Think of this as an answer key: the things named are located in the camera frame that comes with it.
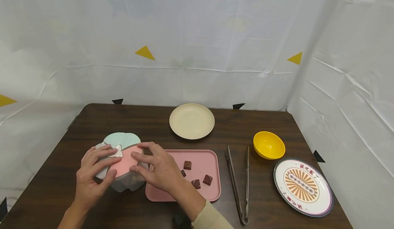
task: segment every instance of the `metal tongs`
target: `metal tongs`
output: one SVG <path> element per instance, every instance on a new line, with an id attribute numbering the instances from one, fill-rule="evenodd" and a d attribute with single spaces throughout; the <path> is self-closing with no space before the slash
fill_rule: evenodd
<path id="1" fill-rule="evenodd" d="M 249 224 L 249 145 L 246 148 L 245 153 L 245 166 L 246 166 L 246 204 L 245 204 L 245 216 L 243 216 L 242 208 L 241 208 L 241 200 L 239 199 L 239 192 L 237 186 L 237 180 L 235 179 L 235 172 L 233 166 L 233 160 L 231 159 L 230 147 L 227 144 L 227 151 L 226 151 L 226 160 L 228 169 L 230 170 L 230 177 L 231 177 L 231 184 L 233 185 L 234 197 L 237 205 L 239 219 L 241 223 L 244 225 Z"/>

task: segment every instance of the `sleeve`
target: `sleeve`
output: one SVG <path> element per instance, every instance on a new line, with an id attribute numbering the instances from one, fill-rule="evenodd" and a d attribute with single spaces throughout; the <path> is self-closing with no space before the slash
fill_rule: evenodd
<path id="1" fill-rule="evenodd" d="M 192 226 L 194 229 L 234 229 L 208 200 Z"/>

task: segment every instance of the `pink tray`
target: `pink tray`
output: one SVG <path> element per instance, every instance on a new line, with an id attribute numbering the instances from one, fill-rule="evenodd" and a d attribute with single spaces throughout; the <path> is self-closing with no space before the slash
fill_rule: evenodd
<path id="1" fill-rule="evenodd" d="M 221 194 L 220 175 L 218 166 L 218 157 L 215 152 L 211 150 L 194 150 L 194 149 L 166 149 L 167 153 L 174 157 L 179 169 L 183 170 L 185 161 L 192 162 L 191 170 L 184 170 L 186 173 L 185 179 L 192 181 L 200 180 L 201 189 L 197 191 L 208 201 L 216 201 Z M 210 175 L 212 179 L 211 185 L 204 184 L 205 175 Z M 152 202 L 175 202 L 174 198 L 152 185 L 147 184 L 145 188 L 145 195 Z"/>

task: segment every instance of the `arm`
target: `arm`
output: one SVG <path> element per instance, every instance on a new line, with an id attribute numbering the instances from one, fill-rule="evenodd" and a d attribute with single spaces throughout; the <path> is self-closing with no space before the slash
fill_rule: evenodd
<path id="1" fill-rule="evenodd" d="M 174 158 L 153 142 L 140 143 L 140 148 L 149 148 L 153 156 L 132 152 L 141 162 L 153 165 L 153 172 L 141 166 L 132 166 L 130 171 L 142 175 L 149 184 L 168 192 L 183 208 L 195 229 L 233 228 L 213 206 L 200 195 L 193 185 L 184 179 Z"/>
<path id="2" fill-rule="evenodd" d="M 116 170 L 107 173 L 101 184 L 97 184 L 93 177 L 104 167 L 119 162 L 120 157 L 104 159 L 99 158 L 116 153 L 107 144 L 99 149 L 91 147 L 81 160 L 81 168 L 76 173 L 76 192 L 72 205 L 65 212 L 58 229 L 80 229 L 85 222 L 88 211 L 98 202 L 115 179 Z"/>

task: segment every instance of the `yellow bowl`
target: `yellow bowl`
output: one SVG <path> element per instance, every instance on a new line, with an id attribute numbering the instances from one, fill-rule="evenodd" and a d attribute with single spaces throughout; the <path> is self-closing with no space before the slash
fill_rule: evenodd
<path id="1" fill-rule="evenodd" d="M 253 146 L 259 156 L 268 160 L 279 159 L 286 151 L 282 139 L 269 131 L 256 133 L 253 138 Z"/>

